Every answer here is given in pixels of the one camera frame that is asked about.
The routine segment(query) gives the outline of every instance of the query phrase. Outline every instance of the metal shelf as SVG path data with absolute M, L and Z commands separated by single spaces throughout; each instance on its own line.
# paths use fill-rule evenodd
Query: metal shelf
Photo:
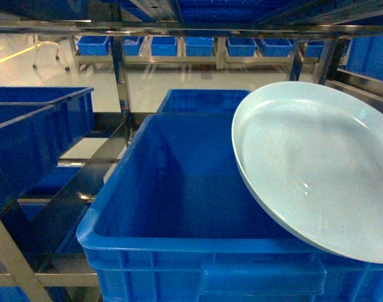
M 138 8 L 155 19 L 175 19 L 182 21 L 181 8 L 176 0 L 160 0 L 161 10 L 152 9 L 152 2 L 132 1 Z M 354 1 L 346 3 L 342 7 L 326 11 L 323 6 L 334 3 L 332 1 L 313 0 L 308 5 L 299 7 L 286 7 L 257 21 L 254 25 L 246 24 L 184 24 L 177 22 L 121 22 L 120 18 L 112 11 L 107 14 L 103 21 L 24 21 L 24 20 L 0 20 L 0 33 L 26 33 L 26 34 L 57 34 L 57 35 L 106 35 L 110 36 L 112 54 L 106 57 L 79 56 L 72 39 L 74 61 L 77 67 L 80 64 L 94 64 L 97 62 L 113 62 L 117 80 L 118 95 L 122 109 L 123 123 L 114 134 L 102 145 L 102 147 L 83 166 L 76 177 L 56 196 L 53 197 L 44 215 L 37 222 L 37 235 L 43 243 L 47 253 L 42 269 L 34 271 L 26 261 L 24 255 L 14 243 L 3 224 L 0 221 L 0 261 L 6 268 L 6 273 L 0 274 L 0 286 L 20 286 L 33 302 L 52 302 L 45 290 L 46 286 L 70 286 L 70 287 L 97 287 L 96 273 L 91 270 L 84 255 L 61 255 L 55 254 L 57 238 L 61 239 L 67 229 L 74 223 L 84 203 L 91 199 L 100 188 L 90 180 L 103 177 L 115 162 L 117 154 L 128 144 L 131 137 L 131 129 L 137 128 L 145 115 L 131 113 L 129 110 L 129 87 L 125 66 L 127 64 L 215 64 L 218 69 L 236 64 L 283 64 L 289 66 L 287 79 L 299 80 L 302 64 L 317 64 L 314 73 L 314 82 L 335 87 L 356 97 L 371 103 L 383 103 L 383 82 L 375 81 L 358 75 L 338 70 L 345 39 L 355 36 L 381 35 L 383 26 L 341 26 L 341 25 L 303 25 L 296 23 L 301 14 L 308 14 L 306 21 L 321 20 L 323 24 L 329 24 L 336 20 L 350 21 L 358 17 L 383 13 L 383 6 L 377 6 L 376 0 L 357 0 L 357 4 L 368 4 L 373 11 L 361 13 L 354 9 Z M 321 6 L 316 14 L 311 15 L 312 9 Z M 344 15 L 352 9 L 353 14 Z M 153 57 L 150 56 L 148 47 L 144 45 L 143 53 L 138 57 L 124 57 L 123 36 L 156 36 L 170 35 L 183 37 L 187 35 L 215 36 L 217 48 L 213 57 L 186 57 L 184 56 L 183 39 L 180 41 L 180 55 L 177 57 Z M 230 57 L 225 47 L 225 37 L 243 36 L 253 38 L 291 38 L 300 39 L 295 41 L 291 57 L 269 58 L 255 55 L 251 58 Z M 308 40 L 325 40 L 323 52 L 320 58 L 305 58 Z M 44 233 L 44 225 L 56 225 L 52 233 Z
M 186 56 L 186 46 L 183 37 L 178 39 L 178 55 L 175 57 L 157 57 L 151 55 L 151 37 L 144 39 L 140 46 L 138 56 L 126 56 L 126 64 L 205 64 L 215 65 L 218 70 L 225 67 L 232 68 L 244 65 L 288 65 L 291 62 L 290 57 L 264 57 L 259 51 L 254 53 L 252 57 L 230 57 L 224 42 L 225 38 L 218 38 L 214 47 L 214 55 L 211 57 L 188 57 Z M 91 65 L 98 63 L 112 63 L 112 55 L 80 55 L 76 49 L 74 41 L 70 42 L 74 62 L 79 70 L 82 65 Z M 307 57 L 304 59 L 304 64 L 316 64 L 319 58 Z

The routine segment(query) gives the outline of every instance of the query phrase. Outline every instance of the white floor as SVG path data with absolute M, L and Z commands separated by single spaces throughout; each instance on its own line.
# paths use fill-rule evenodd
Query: white floor
M 32 69 L 35 51 L 32 37 L 0 35 L 0 86 L 88 86 L 95 112 L 120 112 L 113 64 L 96 64 L 78 72 L 74 66 L 68 41 L 62 42 L 70 72 L 54 59 L 55 48 L 40 46 L 37 70 Z M 310 73 L 301 75 L 311 81 Z M 253 69 L 216 71 L 185 64 L 180 67 L 145 65 L 128 71 L 130 108 L 133 112 L 155 112 L 168 89 L 248 89 L 255 90 L 272 82 L 285 80 L 285 68 L 263 66 Z M 103 140 L 86 139 L 70 150 L 66 157 L 87 158 Z

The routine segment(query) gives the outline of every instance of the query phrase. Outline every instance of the stainless steel shelf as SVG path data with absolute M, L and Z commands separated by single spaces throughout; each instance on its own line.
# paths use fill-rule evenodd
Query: stainless steel shelf
M 371 0 L 357 1 L 361 3 L 367 2 L 370 6 L 375 2 Z M 173 20 L 175 15 L 179 17 L 179 11 L 176 8 L 171 6 L 171 9 L 169 9 L 170 4 L 164 3 L 162 0 L 158 2 L 162 4 L 162 10 L 151 10 L 151 1 L 143 2 L 138 0 L 137 7 L 142 8 L 151 16 L 154 14 L 153 17 L 155 18 Z M 314 7 L 330 2 L 323 0 L 311 1 Z M 336 9 L 335 16 L 340 16 L 340 21 L 343 19 L 343 11 L 346 11 L 347 8 L 348 6 L 341 8 L 341 14 L 338 14 L 338 9 Z M 310 9 L 311 6 L 299 9 L 291 8 L 287 11 L 278 12 L 278 16 L 283 16 L 286 22 L 295 23 L 292 21 L 293 18 L 300 16 L 301 13 L 307 13 Z M 379 14 L 381 11 L 383 11 L 383 8 L 375 9 L 373 13 Z M 350 19 L 357 18 L 359 15 L 357 13 L 355 16 L 351 16 Z M 54 225 L 55 221 L 64 222 L 65 220 L 60 220 L 60 216 L 70 213 L 70 206 L 74 204 L 82 206 L 83 204 L 79 199 L 83 196 L 85 196 L 85 199 L 91 198 L 97 192 L 94 183 L 89 183 L 88 180 L 92 179 L 92 177 L 97 179 L 100 175 L 104 174 L 103 172 L 106 171 L 106 168 L 110 167 L 115 161 L 115 153 L 128 144 L 133 121 L 135 120 L 135 123 L 139 124 L 140 120 L 142 120 L 142 115 L 132 114 L 129 111 L 128 103 L 130 96 L 125 70 L 126 64 L 215 64 L 218 69 L 237 64 L 283 64 L 290 67 L 287 79 L 296 81 L 299 79 L 302 64 L 318 63 L 314 73 L 314 82 L 327 84 L 343 90 L 371 104 L 383 103 L 383 82 L 359 77 L 337 69 L 343 47 L 345 46 L 344 39 L 355 36 L 381 35 L 383 34 L 383 26 L 267 25 L 271 21 L 270 17 L 262 25 L 0 20 L 0 33 L 111 36 L 112 55 L 106 57 L 80 56 L 75 49 L 74 42 L 71 41 L 74 61 L 77 67 L 80 67 L 81 64 L 113 62 L 124 123 L 94 156 L 87 161 L 78 176 L 68 183 L 62 190 L 62 193 L 53 198 L 48 205 L 48 210 L 45 211 L 46 215 L 38 221 L 37 233 L 48 251 L 53 250 L 58 240 L 49 241 L 49 236 L 52 236 L 52 234 L 43 233 L 42 226 L 45 224 Z M 186 57 L 182 38 L 180 38 L 179 56 L 177 57 L 153 57 L 148 51 L 147 44 L 144 45 L 143 53 L 138 57 L 124 57 L 122 55 L 122 36 L 171 35 L 183 37 L 187 35 L 195 36 L 197 33 L 200 36 L 217 37 L 217 46 L 213 57 Z M 228 56 L 225 47 L 225 37 L 227 36 L 291 38 L 299 40 L 294 44 L 291 57 L 270 58 L 256 54 L 251 58 L 239 58 Z M 320 58 L 305 58 L 308 40 L 327 40 Z M 69 224 L 75 219 L 76 215 L 71 215 Z M 61 230 L 57 229 L 54 235 L 60 238 L 65 231 L 66 227 L 61 228 Z M 51 302 L 51 298 L 45 290 L 46 286 L 98 286 L 96 273 L 89 268 L 84 255 L 68 257 L 49 253 L 48 256 L 47 264 L 49 265 L 42 266 L 47 269 L 37 272 L 33 271 L 0 221 L 0 261 L 4 264 L 7 272 L 0 274 L 0 286 L 20 286 L 33 302 Z
M 185 41 L 181 37 L 178 39 L 178 55 L 174 57 L 157 57 L 151 54 L 151 38 L 150 36 L 144 39 L 140 46 L 138 56 L 126 56 L 126 64 L 204 64 L 215 65 L 217 69 L 225 67 L 236 67 L 244 65 L 288 65 L 291 63 L 291 57 L 264 57 L 259 52 L 255 52 L 252 57 L 230 57 L 226 47 L 214 47 L 214 55 L 211 57 L 188 57 L 186 56 Z M 224 38 L 218 38 L 218 44 L 224 45 Z M 77 68 L 82 65 L 91 65 L 98 63 L 112 63 L 113 57 L 109 55 L 80 55 L 76 49 L 75 43 L 70 43 L 73 53 L 73 58 Z M 308 57 L 304 59 L 304 64 L 316 64 L 319 58 Z

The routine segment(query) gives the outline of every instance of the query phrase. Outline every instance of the crate handle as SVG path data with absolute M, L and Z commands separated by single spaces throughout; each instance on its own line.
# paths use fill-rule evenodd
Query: crate handle
M 253 260 L 203 266 L 200 294 L 261 296 L 323 294 L 326 270 L 320 260 Z

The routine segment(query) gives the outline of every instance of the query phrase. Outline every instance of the metal post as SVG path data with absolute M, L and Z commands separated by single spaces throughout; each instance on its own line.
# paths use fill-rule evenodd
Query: metal post
M 304 63 L 307 41 L 296 40 L 292 49 L 292 58 L 289 71 L 287 72 L 287 81 L 299 81 L 302 64 Z
M 125 68 L 125 54 L 123 51 L 123 38 L 121 36 L 111 36 L 111 55 L 115 67 L 118 99 L 120 101 L 120 111 L 122 117 L 130 115 L 130 89 L 129 81 Z
M 52 302 L 0 220 L 0 261 L 32 302 Z
M 217 57 L 217 70 L 225 68 L 225 50 L 226 50 L 226 38 L 217 39 L 217 51 L 215 56 Z
M 324 85 L 326 79 L 333 79 L 340 63 L 340 58 L 343 55 L 345 44 L 345 39 L 326 40 L 324 42 L 319 64 L 313 73 L 313 83 Z
M 68 42 L 70 43 L 72 58 L 74 59 L 74 63 L 75 63 L 76 69 L 79 71 L 79 69 L 81 68 L 81 64 L 76 62 L 76 60 L 75 60 L 76 55 L 77 55 L 77 48 L 76 48 L 76 42 L 75 42 L 74 39 L 75 39 L 74 36 L 69 36 L 68 37 Z

